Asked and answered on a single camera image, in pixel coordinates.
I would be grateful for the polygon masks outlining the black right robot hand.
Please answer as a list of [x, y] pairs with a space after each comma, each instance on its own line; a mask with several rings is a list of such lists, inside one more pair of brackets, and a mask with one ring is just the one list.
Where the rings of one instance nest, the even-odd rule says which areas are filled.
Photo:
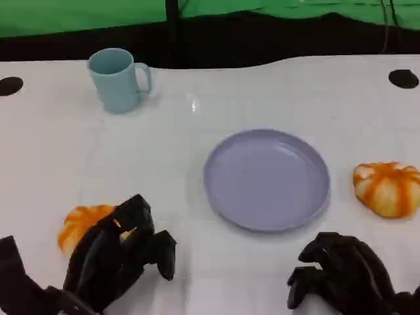
[[296, 309], [315, 294], [341, 314], [392, 314], [395, 290], [382, 260], [354, 236], [320, 232], [300, 252], [290, 275], [287, 307]]

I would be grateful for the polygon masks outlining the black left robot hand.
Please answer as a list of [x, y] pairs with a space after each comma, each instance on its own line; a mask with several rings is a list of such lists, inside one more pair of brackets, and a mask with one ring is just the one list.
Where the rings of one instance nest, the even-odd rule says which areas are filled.
[[65, 291], [103, 313], [140, 278], [147, 264], [171, 281], [176, 241], [156, 232], [149, 203], [139, 194], [120, 205], [77, 206], [58, 234], [68, 259]]

